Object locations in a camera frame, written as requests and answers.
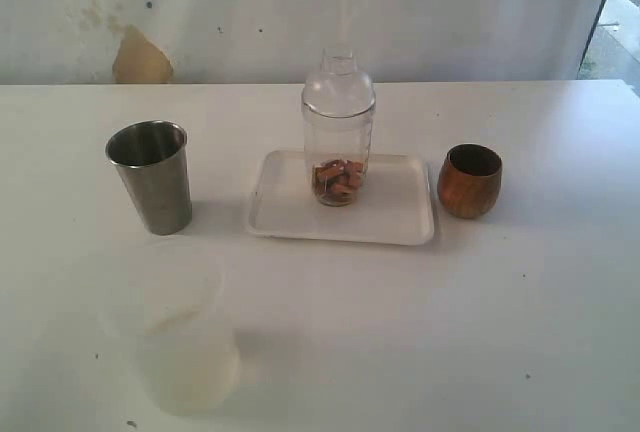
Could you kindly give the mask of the white rectangular tray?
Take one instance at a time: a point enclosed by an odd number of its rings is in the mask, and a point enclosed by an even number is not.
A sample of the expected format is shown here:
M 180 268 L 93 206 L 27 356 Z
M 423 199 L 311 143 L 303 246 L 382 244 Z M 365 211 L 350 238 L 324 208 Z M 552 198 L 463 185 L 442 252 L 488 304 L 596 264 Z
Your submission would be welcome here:
M 428 168 L 413 156 L 373 154 L 350 205 L 314 197 L 304 153 L 275 150 L 261 164 L 245 214 L 256 236 L 419 246 L 434 236 Z

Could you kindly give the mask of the white backdrop cloth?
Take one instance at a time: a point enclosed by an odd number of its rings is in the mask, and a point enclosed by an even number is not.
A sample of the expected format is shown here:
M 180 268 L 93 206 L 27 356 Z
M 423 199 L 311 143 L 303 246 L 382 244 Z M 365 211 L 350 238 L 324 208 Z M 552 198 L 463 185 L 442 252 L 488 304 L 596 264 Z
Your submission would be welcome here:
M 180 83 L 300 82 L 339 44 L 378 82 L 572 79 L 602 1 L 1 0 L 1 80 L 108 83 L 130 27 Z

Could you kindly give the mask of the clear plastic measuring cup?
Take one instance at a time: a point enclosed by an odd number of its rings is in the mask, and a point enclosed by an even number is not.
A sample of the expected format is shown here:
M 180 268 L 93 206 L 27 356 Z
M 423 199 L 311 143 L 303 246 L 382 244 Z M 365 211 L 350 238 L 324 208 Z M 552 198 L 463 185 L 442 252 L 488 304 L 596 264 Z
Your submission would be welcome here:
M 327 206 L 353 203 L 368 170 L 375 106 L 330 117 L 304 105 L 304 154 L 311 190 Z

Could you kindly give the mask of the translucent plastic container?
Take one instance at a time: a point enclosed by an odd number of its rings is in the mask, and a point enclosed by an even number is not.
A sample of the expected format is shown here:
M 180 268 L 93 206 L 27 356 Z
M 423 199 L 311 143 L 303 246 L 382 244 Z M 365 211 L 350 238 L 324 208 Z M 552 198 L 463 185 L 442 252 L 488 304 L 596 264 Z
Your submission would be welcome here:
M 99 259 L 96 278 L 101 325 L 160 409 L 199 414 L 229 396 L 241 360 L 211 246 L 165 238 Z

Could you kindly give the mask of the brown wooden cup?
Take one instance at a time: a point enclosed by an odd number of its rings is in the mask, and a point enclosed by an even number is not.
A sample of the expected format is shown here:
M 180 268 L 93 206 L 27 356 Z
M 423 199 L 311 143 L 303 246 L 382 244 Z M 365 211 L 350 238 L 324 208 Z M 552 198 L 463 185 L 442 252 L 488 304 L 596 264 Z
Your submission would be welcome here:
M 439 172 L 437 194 L 451 215 L 476 219 L 495 205 L 501 189 L 503 162 L 493 150 L 479 144 L 451 148 Z

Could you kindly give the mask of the clear plastic shaker lid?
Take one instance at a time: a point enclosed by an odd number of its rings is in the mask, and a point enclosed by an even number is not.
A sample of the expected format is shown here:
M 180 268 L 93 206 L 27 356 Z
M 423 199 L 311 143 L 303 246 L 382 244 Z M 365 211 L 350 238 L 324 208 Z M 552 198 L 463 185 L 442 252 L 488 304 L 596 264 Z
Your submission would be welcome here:
M 306 77 L 302 105 L 328 118 L 351 118 L 372 110 L 376 96 L 370 76 L 359 68 L 351 47 L 323 49 L 319 65 Z

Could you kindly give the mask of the brown food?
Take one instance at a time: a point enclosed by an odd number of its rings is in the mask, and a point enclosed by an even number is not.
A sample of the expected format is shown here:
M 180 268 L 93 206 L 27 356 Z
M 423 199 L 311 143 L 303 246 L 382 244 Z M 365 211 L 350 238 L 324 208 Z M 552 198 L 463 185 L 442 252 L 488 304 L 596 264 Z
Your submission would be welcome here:
M 352 203 L 364 182 L 363 162 L 335 159 L 314 165 L 312 190 L 316 198 L 328 206 L 344 206 Z

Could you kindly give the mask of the stainless steel cup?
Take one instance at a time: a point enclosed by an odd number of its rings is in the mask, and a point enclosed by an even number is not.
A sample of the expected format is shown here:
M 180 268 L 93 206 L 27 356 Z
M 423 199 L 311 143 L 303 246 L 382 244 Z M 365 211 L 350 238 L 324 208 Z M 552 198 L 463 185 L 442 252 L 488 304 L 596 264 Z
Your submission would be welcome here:
M 152 234 L 167 236 L 192 220 L 187 134 L 163 120 L 144 121 L 116 132 L 105 153 Z

